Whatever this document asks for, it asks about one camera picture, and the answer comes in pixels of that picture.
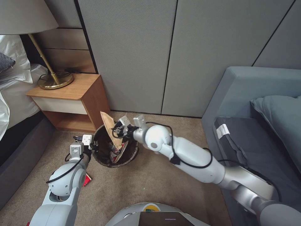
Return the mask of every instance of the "gray sofa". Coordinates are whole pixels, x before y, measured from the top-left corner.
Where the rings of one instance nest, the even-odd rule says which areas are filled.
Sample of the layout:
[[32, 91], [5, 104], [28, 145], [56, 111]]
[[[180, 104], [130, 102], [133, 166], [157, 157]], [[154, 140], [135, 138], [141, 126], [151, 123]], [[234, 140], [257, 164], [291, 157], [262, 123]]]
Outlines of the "gray sofa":
[[[250, 100], [269, 95], [300, 96], [301, 70], [227, 68], [203, 115], [203, 129], [216, 159], [236, 160], [259, 171], [279, 186], [285, 204], [301, 211], [300, 172], [250, 104]], [[219, 139], [216, 129], [221, 124], [227, 125], [230, 134]], [[222, 192], [233, 226], [258, 225], [256, 217], [244, 211], [228, 191]]]

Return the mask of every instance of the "table lamp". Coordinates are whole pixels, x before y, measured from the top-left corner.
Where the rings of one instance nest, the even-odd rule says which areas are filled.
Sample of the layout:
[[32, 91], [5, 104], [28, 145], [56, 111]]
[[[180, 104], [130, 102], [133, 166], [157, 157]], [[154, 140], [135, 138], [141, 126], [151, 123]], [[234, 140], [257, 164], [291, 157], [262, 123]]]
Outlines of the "table lamp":
[[74, 76], [57, 76], [32, 35], [58, 27], [44, 0], [1, 0], [0, 3], [0, 35], [28, 34], [50, 71], [50, 75], [40, 79], [38, 85], [42, 89], [57, 89], [70, 84]]

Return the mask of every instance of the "beige carpet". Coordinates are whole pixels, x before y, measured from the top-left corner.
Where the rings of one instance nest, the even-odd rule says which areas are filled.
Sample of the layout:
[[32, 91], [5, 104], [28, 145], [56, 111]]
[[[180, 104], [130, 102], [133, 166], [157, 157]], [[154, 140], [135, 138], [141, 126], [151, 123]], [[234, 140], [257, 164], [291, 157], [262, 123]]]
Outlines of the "beige carpet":
[[[125, 113], [112, 112], [115, 119]], [[132, 121], [135, 114], [127, 113]], [[170, 125], [174, 135], [206, 147], [200, 119], [145, 115], [147, 121]], [[51, 173], [64, 164], [72, 136], [78, 132], [56, 131], [45, 153], [0, 211], [0, 225], [25, 226], [42, 204]], [[126, 166], [109, 169], [91, 159], [87, 169], [92, 177], [82, 188], [78, 200], [77, 226], [105, 225], [120, 209], [139, 202], [159, 202], [179, 208], [213, 225], [231, 225], [220, 189], [203, 184], [182, 172], [163, 155], [156, 155], [140, 145], [137, 158]]]

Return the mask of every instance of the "brown paper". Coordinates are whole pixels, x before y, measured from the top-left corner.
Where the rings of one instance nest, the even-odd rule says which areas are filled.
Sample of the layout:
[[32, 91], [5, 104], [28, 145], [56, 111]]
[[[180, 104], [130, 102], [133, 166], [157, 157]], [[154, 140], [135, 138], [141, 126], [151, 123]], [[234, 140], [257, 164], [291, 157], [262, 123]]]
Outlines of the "brown paper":
[[115, 126], [114, 119], [107, 113], [102, 111], [100, 112], [100, 115], [103, 119], [103, 124], [107, 130], [109, 137], [111, 138], [114, 146], [119, 150], [122, 147], [122, 139], [118, 139], [112, 136], [112, 128], [114, 128]]

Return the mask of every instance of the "lamp shade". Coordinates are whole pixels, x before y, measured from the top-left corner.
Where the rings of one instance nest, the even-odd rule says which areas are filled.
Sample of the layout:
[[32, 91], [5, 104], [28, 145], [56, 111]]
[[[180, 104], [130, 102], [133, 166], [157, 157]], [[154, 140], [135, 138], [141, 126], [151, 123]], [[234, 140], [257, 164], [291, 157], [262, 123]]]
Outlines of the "lamp shade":
[[57, 28], [44, 0], [0, 0], [0, 35], [20, 35]]

